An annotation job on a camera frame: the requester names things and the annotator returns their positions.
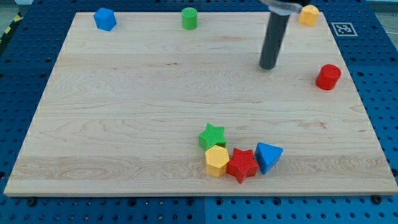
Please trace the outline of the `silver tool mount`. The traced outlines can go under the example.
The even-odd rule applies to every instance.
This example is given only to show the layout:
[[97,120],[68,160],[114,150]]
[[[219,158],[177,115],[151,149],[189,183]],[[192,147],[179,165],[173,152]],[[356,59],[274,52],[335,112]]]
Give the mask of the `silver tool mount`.
[[292,13],[300,14],[303,8],[302,4],[291,1],[259,0],[259,2],[265,4],[270,12],[280,16],[288,16]]

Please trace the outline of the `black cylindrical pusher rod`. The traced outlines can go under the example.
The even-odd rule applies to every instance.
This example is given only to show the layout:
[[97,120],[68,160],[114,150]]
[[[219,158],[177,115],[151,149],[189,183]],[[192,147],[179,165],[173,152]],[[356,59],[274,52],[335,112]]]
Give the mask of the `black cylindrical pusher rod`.
[[272,70],[275,67],[289,18],[289,15],[281,16],[274,12],[270,13],[259,59],[261,68]]

